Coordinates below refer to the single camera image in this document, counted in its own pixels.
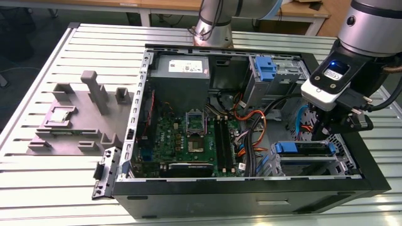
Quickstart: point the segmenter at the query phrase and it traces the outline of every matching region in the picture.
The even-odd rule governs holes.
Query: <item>open computer chassis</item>
[[[270,57],[278,66],[276,77],[268,86],[260,81],[260,75],[256,73],[256,56]],[[203,70],[203,77],[199,79],[208,80],[207,93],[203,93],[206,88],[202,88],[200,85],[192,87],[191,81],[182,84],[180,80],[175,80],[171,84],[162,80],[163,85],[156,91],[156,86],[150,88],[156,77],[166,77],[164,70],[171,67],[175,57],[190,60],[195,58],[203,61],[203,66],[199,68]],[[154,176],[150,177],[136,173],[138,164],[159,157],[142,153],[142,142],[139,141],[139,139],[148,139],[144,138],[140,123],[144,115],[148,114],[150,103],[147,100],[151,99],[152,89],[156,93],[170,86],[178,87],[178,89],[180,89],[179,86],[188,86],[188,93],[183,95],[180,103],[172,104],[178,107],[194,104],[192,101],[199,101],[196,104],[204,105],[206,101],[199,96],[207,95],[212,100],[212,96],[220,90],[240,89],[244,93],[242,104],[244,112],[247,112],[248,108],[266,106],[282,95],[299,92],[299,85],[317,67],[318,62],[314,55],[307,53],[147,45],[139,72],[138,91],[127,120],[124,144],[123,147],[107,149],[97,164],[95,171],[97,181],[92,199],[115,198],[135,218],[272,215],[319,213],[354,199],[371,197],[390,190],[358,133],[330,136],[327,142],[337,147],[337,155],[334,155],[337,162],[329,168],[330,172],[318,175],[313,173],[305,176],[288,176],[275,174],[270,170],[270,167],[275,169],[272,166],[275,161],[271,161],[272,165],[268,165],[263,159],[266,156],[270,156],[270,159],[272,156],[275,157],[275,153],[271,153],[271,145],[280,141],[294,141],[296,137],[295,127],[291,125],[295,124],[299,108],[306,104],[300,98],[287,100],[287,103],[267,116],[267,133],[262,147],[268,147],[270,150],[262,153],[263,157],[259,158],[258,164],[264,170],[256,177],[242,177],[239,165],[235,164],[234,170],[227,169],[223,172],[220,168],[214,171],[212,177],[206,178],[170,178],[168,174],[155,175],[158,173],[152,173]],[[190,102],[184,100],[186,97],[191,97]],[[154,124],[160,124],[158,116],[154,120],[156,120]],[[174,122],[186,120],[187,125],[187,118],[174,117],[172,120],[178,120]],[[208,129],[212,129],[216,120],[232,125],[224,117],[219,119],[212,117],[206,121]],[[302,115],[300,121],[306,121],[307,124],[314,123],[314,112],[307,111]],[[175,134],[170,133],[171,130],[160,132],[160,127],[155,127],[158,128],[150,129],[154,130],[154,133],[158,130],[154,138],[156,140],[150,138],[152,142],[162,142],[162,139],[170,137],[170,134],[175,138]],[[208,133],[204,133],[203,136],[208,139]],[[179,141],[183,138],[186,138],[187,144],[186,134],[183,137],[178,136],[176,151],[180,151]],[[309,133],[302,133],[299,140],[309,141],[310,138]],[[196,153],[188,153],[188,146],[184,149],[187,154],[196,155]]]

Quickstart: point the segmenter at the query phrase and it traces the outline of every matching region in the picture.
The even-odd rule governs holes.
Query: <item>motherboard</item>
[[[196,173],[208,177],[236,176],[231,140],[239,134],[238,121],[198,113],[158,118],[155,145],[140,148],[138,175],[144,178],[196,176],[190,170],[196,168]]]

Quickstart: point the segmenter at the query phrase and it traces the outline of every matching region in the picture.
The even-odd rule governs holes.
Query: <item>gray floor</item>
[[[0,71],[13,67],[41,68],[69,22],[128,25],[126,13],[59,10],[59,17],[52,19],[45,9],[33,9],[32,11],[36,30],[28,34],[28,39],[35,49],[35,55],[29,60],[17,63],[8,61],[0,56]],[[170,24],[176,24],[180,20],[180,16],[172,15],[171,17],[164,17],[163,20],[166,21],[163,22],[156,15],[152,15],[152,26],[170,27]],[[130,21],[132,24],[140,25],[139,15],[130,14]],[[191,27],[196,24],[196,21],[196,16],[184,16],[174,27]],[[254,28],[251,20],[234,19],[232,30],[252,32]],[[9,86],[5,89],[0,89],[0,131],[7,124],[32,81],[35,80],[37,70],[17,69],[1,73],[1,75],[8,80]],[[385,85],[390,90],[394,89],[398,80],[399,76],[397,75],[389,77]],[[398,98],[398,103],[402,104],[402,97]]]

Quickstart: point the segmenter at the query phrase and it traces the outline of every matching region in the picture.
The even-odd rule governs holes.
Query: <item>metal panel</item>
[[[375,130],[362,132],[366,145],[387,177],[393,190],[373,198],[358,199],[326,213],[307,216],[255,216],[190,219],[135,219],[115,200],[91,201],[92,174],[97,157],[27,156],[27,145],[40,125],[57,82],[79,80],[84,69],[97,71],[97,82],[107,89],[138,83],[139,64],[147,37],[150,43],[191,45],[184,29],[81,24],[79,33],[65,32],[32,88],[0,135],[0,221],[25,225],[398,225],[402,222],[402,121],[395,106],[371,114]],[[314,53],[323,60],[333,38],[234,32],[235,48]],[[386,93],[371,98],[379,103]]]

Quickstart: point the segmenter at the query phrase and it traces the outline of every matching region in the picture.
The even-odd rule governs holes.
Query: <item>expansion slot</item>
[[[230,170],[234,173],[232,167],[232,151],[231,151],[231,140],[230,140],[230,133],[227,127],[227,120],[220,121],[220,131],[222,131],[222,147],[224,151],[224,167],[226,170]]]
[[[220,132],[220,119],[214,120],[214,130],[215,130],[215,146],[216,146],[216,160],[218,160],[218,170],[226,171],[224,168],[224,150],[222,145],[222,132]]]

